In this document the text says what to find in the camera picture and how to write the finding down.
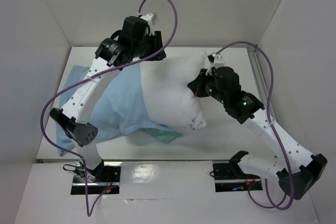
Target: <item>white panel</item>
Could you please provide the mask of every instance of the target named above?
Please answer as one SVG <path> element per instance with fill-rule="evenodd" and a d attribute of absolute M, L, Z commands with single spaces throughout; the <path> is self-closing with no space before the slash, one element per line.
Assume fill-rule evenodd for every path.
<path fill-rule="evenodd" d="M 215 52 L 219 48 L 169 47 L 167 57 L 198 55 L 200 51 Z M 73 47 L 65 68 L 61 83 L 64 86 L 73 65 L 90 66 L 93 60 L 94 47 Z M 240 83 L 247 92 L 258 96 L 247 50 L 245 48 L 229 48 L 222 53 L 226 65 L 232 67 L 240 76 Z M 254 133 L 241 126 L 225 112 L 223 106 L 213 98 L 202 98 L 201 105 L 207 127 L 201 130 L 177 128 L 185 136 L 164 144 L 142 131 L 122 136 L 111 141 L 98 144 L 98 152 L 104 159 L 120 160 L 207 160 L 230 159 L 240 150 L 246 150 L 257 156 L 272 158 L 272 151 Z M 56 140 L 56 125 L 49 119 L 47 134 Z M 58 155 L 56 148 L 44 138 L 41 142 L 38 159 L 69 159 L 77 157 L 66 154 Z"/>
<path fill-rule="evenodd" d="M 0 0 L 0 31 L 0 222 L 13 223 L 69 43 L 45 0 Z"/>
<path fill-rule="evenodd" d="M 135 15 L 142 0 L 47 0 L 73 46 L 97 46 Z M 259 42 L 280 0 L 173 0 L 179 27 L 172 45 Z M 149 0 L 144 12 L 159 15 L 156 28 L 168 38 L 173 14 L 165 0 Z"/>
<path fill-rule="evenodd" d="M 245 191 L 215 193 L 214 181 L 208 172 L 211 162 L 160 162 L 157 166 L 160 171 L 157 176 L 166 179 L 153 181 L 147 187 L 145 184 L 139 185 L 138 190 L 135 190 L 135 185 L 125 185 L 125 190 L 135 193 L 132 198 L 105 195 L 88 218 L 85 197 L 70 195 L 72 174 L 63 171 L 62 164 L 35 164 L 15 223 L 319 223 L 309 194 L 295 201 L 289 210 L 264 210 L 254 205 Z M 121 171 L 123 174 L 133 170 L 123 171 L 122 168 Z M 147 193 L 153 196 L 152 187 L 158 196 L 146 199 Z M 278 185 L 270 185 L 271 195 L 276 202 L 283 195 L 278 188 Z M 257 201 L 266 203 L 264 191 L 252 193 Z M 92 203 L 96 195 L 89 198 Z"/>
<path fill-rule="evenodd" d="M 311 189 L 322 224 L 336 218 L 335 20 L 335 0 L 282 0 L 260 42 L 275 69 L 272 97 L 280 124 L 329 161 Z M 262 67 L 269 80 L 264 61 Z"/>

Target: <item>cable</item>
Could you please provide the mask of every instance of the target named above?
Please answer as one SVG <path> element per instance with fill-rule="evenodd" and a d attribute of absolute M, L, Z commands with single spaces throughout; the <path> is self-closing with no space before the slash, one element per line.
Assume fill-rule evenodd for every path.
<path fill-rule="evenodd" d="M 269 122 L 271 122 L 271 115 L 270 115 L 270 102 L 271 102 L 271 95 L 272 95 L 272 92 L 273 92 L 273 86 L 274 86 L 274 72 L 273 72 L 273 67 L 272 67 L 272 64 L 268 58 L 268 56 L 265 54 L 265 52 L 259 48 L 258 46 L 248 42 L 248 41 L 235 41 L 233 43 L 230 43 L 228 44 L 227 46 L 223 47 L 222 49 L 220 49 L 216 54 L 219 54 L 221 53 L 223 50 L 225 50 L 226 48 L 229 48 L 233 45 L 236 45 L 236 44 L 247 44 L 247 45 L 250 45 L 252 46 L 253 48 L 255 48 L 256 50 L 258 50 L 266 59 L 267 63 L 268 63 L 268 66 L 269 66 L 269 70 L 270 70 L 270 74 L 271 74 L 271 83 L 270 83 L 270 87 L 269 87 L 269 91 L 268 91 L 268 97 L 267 97 L 267 104 L 266 104 L 266 113 L 267 113 L 267 119 Z M 286 162 L 286 165 L 287 165 L 287 169 L 288 169 L 288 174 L 289 174 L 289 181 L 290 181 L 290 198 L 289 198 L 289 202 L 287 203 L 287 205 L 285 205 L 284 207 L 280 207 L 280 205 L 282 205 L 282 203 L 285 201 L 286 199 L 286 194 L 284 196 L 284 198 L 282 199 L 282 201 L 279 203 L 279 204 L 275 204 L 273 202 L 273 200 L 271 199 L 271 196 L 269 194 L 269 190 L 268 190 L 268 184 L 267 184 L 267 179 L 265 179 L 265 188 L 266 188 L 266 194 L 267 194 L 267 198 L 269 200 L 269 202 L 272 204 L 272 206 L 264 206 L 258 202 L 256 202 L 253 197 L 251 196 L 251 193 L 250 193 L 250 189 L 251 187 L 255 184 L 253 183 L 252 185 L 249 186 L 248 188 L 248 194 L 251 198 L 251 200 L 257 204 L 259 207 L 262 207 L 262 208 L 276 208 L 278 210 L 287 210 L 293 203 L 293 200 L 294 200 L 294 178 L 293 178 L 293 173 L 292 173 L 292 169 L 290 167 L 290 163 L 289 163 L 289 159 L 288 159 L 288 156 L 287 156 L 287 153 L 286 153 L 286 150 L 285 150 L 285 147 L 283 146 L 283 143 L 281 141 L 281 138 L 277 132 L 277 130 L 275 129 L 274 125 L 271 125 L 271 128 L 274 132 L 274 135 L 280 145 L 280 148 L 281 148 L 281 151 L 283 153 L 283 156 L 285 158 L 285 162 Z"/>
<path fill-rule="evenodd" d="M 139 13 L 141 12 L 141 9 L 142 9 L 142 6 L 144 5 L 144 3 L 146 2 L 147 0 L 143 0 L 142 3 L 140 4 L 140 7 L 139 7 Z M 174 28 L 173 28 L 173 31 L 172 31 L 172 34 L 170 36 L 170 38 L 167 40 L 166 44 L 163 45 L 162 48 L 160 48 L 157 52 L 143 58 L 143 59 L 140 59 L 140 60 L 136 60 L 134 62 L 131 62 L 131 63 L 128 63 L 128 64 L 124 64 L 124 65 L 121 65 L 121 66 L 118 66 L 118 67 L 114 67 L 114 68 L 111 68 L 111 69 L 108 69 L 108 70 L 105 70 L 105 71 L 102 71 L 102 72 L 99 72 L 99 73 L 96 73 L 94 74 L 93 76 L 91 76 L 92 79 L 102 75 L 102 74 L 105 74 L 105 73 L 108 73 L 108 72 L 112 72 L 112 71 L 115 71 L 117 69 L 121 69 L 121 68 L 125 68 L 125 67 L 128 67 L 128 66 L 131 66 L 131 65 L 134 65 L 134 64 L 137 64 L 137 63 L 140 63 L 140 62 L 143 62 L 145 60 L 149 60 L 153 57 L 155 57 L 156 55 L 158 55 L 159 53 L 161 53 L 169 44 L 170 42 L 172 41 L 172 39 L 174 38 L 174 35 L 176 33 L 176 29 L 177 29 L 177 11 L 176 11 L 176 8 L 175 8 L 175 5 L 174 3 L 171 1 L 171 0 L 167 0 L 170 4 L 170 6 L 172 7 L 173 9 L 173 12 L 174 12 L 174 18 L 175 18 L 175 22 L 174 22 Z M 44 136 L 44 138 L 49 142 L 49 144 L 51 144 L 52 146 L 62 150 L 62 151 L 65 151 L 65 152 L 68 152 L 70 154 L 73 154 L 77 157 L 79 157 L 82 161 L 83 161 L 83 166 L 84 166 L 84 171 L 85 171 L 85 201 L 86 201 L 86 210 L 87 210 L 87 215 L 88 217 L 90 217 L 92 215 L 92 212 L 93 212 L 93 208 L 94 206 L 96 205 L 96 202 L 98 201 L 98 199 L 104 195 L 108 190 L 110 190 L 111 188 L 115 187 L 115 186 L 112 186 L 112 187 L 109 187 L 107 188 L 106 190 L 103 190 L 102 193 L 95 199 L 95 201 L 93 202 L 92 204 L 92 207 L 91 207 L 91 210 L 90 210 L 90 207 L 89 207 L 89 196 L 88 196 L 88 169 L 86 167 L 86 162 L 85 162 L 85 159 L 83 156 L 81 156 L 80 154 L 78 153 L 75 153 L 71 150 L 68 150 L 66 148 L 63 148 L 57 144 L 55 144 L 47 135 L 46 133 L 46 130 L 45 130 L 45 127 L 44 127 L 44 115 L 49 107 L 49 105 L 55 100 L 55 98 L 59 97 L 61 94 L 67 92 L 68 90 L 74 88 L 74 87 L 77 87 L 81 84 L 84 84 L 88 81 L 90 81 L 91 79 L 84 79 L 80 82 L 77 82 L 61 91 L 59 91 L 57 94 L 55 94 L 53 97 L 51 97 L 49 99 L 49 101 L 47 101 L 47 103 L 44 105 L 43 109 L 42 109 L 42 112 L 41 112 L 41 116 L 40 116 L 40 128 L 41 128 L 41 131 L 42 131 L 42 134 Z"/>

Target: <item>white cloth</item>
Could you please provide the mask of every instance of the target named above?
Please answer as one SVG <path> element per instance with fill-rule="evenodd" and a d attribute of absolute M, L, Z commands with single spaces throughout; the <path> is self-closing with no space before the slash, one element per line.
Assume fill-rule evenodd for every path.
<path fill-rule="evenodd" d="M 204 68 L 206 54 L 140 63 L 141 86 L 149 118 L 167 126 L 206 126 L 199 98 L 187 87 Z"/>

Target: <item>folded fabric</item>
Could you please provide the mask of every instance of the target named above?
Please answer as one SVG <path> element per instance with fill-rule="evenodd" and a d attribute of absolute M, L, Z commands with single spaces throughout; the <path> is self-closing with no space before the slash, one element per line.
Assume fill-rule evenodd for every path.
<path fill-rule="evenodd" d="M 64 88 L 84 79 L 88 67 L 73 66 Z M 74 94 L 73 88 L 60 96 L 59 107 L 62 107 Z M 152 137 L 169 143 L 183 134 L 170 130 L 166 126 L 151 121 L 144 103 L 140 65 L 124 68 L 108 85 L 92 111 L 89 122 L 98 128 L 97 143 L 111 140 L 118 135 L 128 135 L 139 129 Z M 65 135 L 64 131 L 56 126 L 57 144 L 68 150 L 75 146 Z M 59 155 L 66 153 L 59 150 Z"/>

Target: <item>white floor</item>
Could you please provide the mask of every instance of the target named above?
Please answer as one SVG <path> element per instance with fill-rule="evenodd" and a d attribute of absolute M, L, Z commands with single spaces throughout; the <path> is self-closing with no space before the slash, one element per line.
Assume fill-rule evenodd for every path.
<path fill-rule="evenodd" d="M 96 47 L 72 48 L 59 90 L 63 88 L 73 65 L 91 65 L 95 50 Z M 166 49 L 166 53 L 167 57 L 178 57 L 196 55 L 201 50 L 206 50 L 210 54 L 218 48 L 170 47 Z M 229 48 L 222 55 L 226 65 L 239 74 L 242 89 L 258 97 L 247 50 Z M 268 147 L 252 132 L 228 116 L 220 103 L 212 98 L 202 98 L 201 103 L 207 119 L 205 129 L 197 131 L 176 129 L 185 136 L 170 144 L 163 144 L 144 132 L 136 132 L 98 144 L 101 157 L 106 160 L 214 160 L 230 159 L 240 150 L 249 151 L 260 157 L 272 157 Z M 51 119 L 47 124 L 47 134 L 52 140 L 56 139 L 56 126 Z M 43 138 L 37 159 L 76 159 L 76 157 L 71 154 L 60 157 L 57 150 Z"/>
<path fill-rule="evenodd" d="M 123 163 L 120 194 L 103 196 L 88 218 L 85 197 L 70 195 L 72 173 L 62 165 L 33 165 L 15 224 L 319 223 L 309 194 L 277 211 L 254 205 L 245 191 L 216 193 L 210 161 Z M 278 185 L 271 194 L 276 202 L 283 195 Z M 266 203 L 264 191 L 253 195 Z"/>

